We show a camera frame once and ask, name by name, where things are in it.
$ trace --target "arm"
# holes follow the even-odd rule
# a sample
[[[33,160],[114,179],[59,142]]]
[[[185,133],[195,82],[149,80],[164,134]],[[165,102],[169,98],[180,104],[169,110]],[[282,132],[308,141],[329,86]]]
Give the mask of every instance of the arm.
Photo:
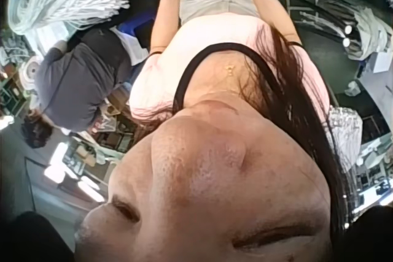
[[[52,64],[58,61],[67,52],[67,42],[61,40],[57,42],[45,55],[44,61],[47,64]]]
[[[150,52],[162,52],[179,29],[180,0],[161,0],[154,23]]]
[[[62,54],[65,54],[67,52],[67,42],[64,40],[58,41],[53,48],[57,48],[59,51],[62,52]]]
[[[300,42],[295,25],[278,0],[253,0],[260,18],[274,26],[288,41]]]
[[[150,52],[162,52],[179,29],[180,0],[161,0],[154,23]]]

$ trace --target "pink top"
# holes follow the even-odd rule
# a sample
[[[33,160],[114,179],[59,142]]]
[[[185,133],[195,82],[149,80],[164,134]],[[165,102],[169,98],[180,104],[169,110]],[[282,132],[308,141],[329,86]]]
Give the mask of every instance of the pink top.
[[[134,118],[147,120],[156,111],[173,104],[174,95],[180,79],[191,60],[207,46],[212,44],[233,42],[244,44],[256,52],[257,33],[269,26],[259,18],[222,13],[194,18],[187,22],[173,38],[172,42],[161,55],[152,55],[136,79],[131,95],[130,109]],[[266,46],[272,46],[271,36],[263,34]],[[303,60],[303,83],[315,106],[319,106],[318,98],[323,104],[323,110],[317,108],[321,120],[329,110],[329,94],[322,77],[305,50],[299,46],[294,49]]]

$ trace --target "black hair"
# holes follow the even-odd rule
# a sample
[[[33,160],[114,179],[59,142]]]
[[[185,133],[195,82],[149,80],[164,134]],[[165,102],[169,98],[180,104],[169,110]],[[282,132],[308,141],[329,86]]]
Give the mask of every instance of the black hair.
[[[42,116],[26,116],[21,126],[25,142],[31,148],[44,147],[53,133],[53,127]]]
[[[245,60],[253,74],[251,78],[253,83],[248,84],[257,85],[257,89],[255,86],[253,89],[244,88],[241,95],[260,114],[295,140],[323,173],[331,197],[330,240],[334,250],[345,232],[345,223],[352,222],[353,202],[349,200],[353,198],[354,193],[340,163],[333,136],[331,136],[332,143],[328,140],[327,134],[332,135],[329,118],[326,115],[325,123],[321,122],[316,106],[304,87],[305,73],[302,59],[294,45],[273,27],[268,33],[271,33],[273,41],[273,49],[269,50],[265,45],[264,34],[267,33],[265,31],[267,29],[258,34],[259,56],[253,59],[257,62],[250,63],[247,59]],[[275,74],[268,64],[275,69]],[[139,123],[135,143],[180,111],[176,106],[181,105],[181,102],[175,101],[172,109],[157,112],[153,117],[159,119],[155,121],[135,120]],[[89,241],[81,241],[80,246],[83,248],[84,244],[89,244]],[[321,258],[324,261],[330,259],[329,256]]]

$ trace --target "closed eye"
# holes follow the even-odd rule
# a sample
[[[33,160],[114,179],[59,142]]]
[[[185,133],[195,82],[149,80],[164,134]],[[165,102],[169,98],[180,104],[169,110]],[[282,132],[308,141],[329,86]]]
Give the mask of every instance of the closed eye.
[[[127,220],[137,223],[140,221],[140,217],[138,213],[136,212],[136,209],[127,204],[126,202],[123,202],[121,199],[119,199],[118,196],[114,196],[112,199],[111,204],[116,208],[116,210],[119,211]]]
[[[313,232],[308,226],[288,226],[275,228],[269,231],[259,231],[248,237],[242,237],[233,241],[233,247],[237,250],[253,250],[265,245],[286,241],[294,237],[312,236]]]

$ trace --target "neck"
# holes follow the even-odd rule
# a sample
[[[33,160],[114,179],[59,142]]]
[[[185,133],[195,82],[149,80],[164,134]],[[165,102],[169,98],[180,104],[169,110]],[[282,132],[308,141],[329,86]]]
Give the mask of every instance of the neck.
[[[255,93],[250,67],[242,53],[222,52],[208,56],[195,71],[185,93],[184,107],[215,98],[242,98]]]

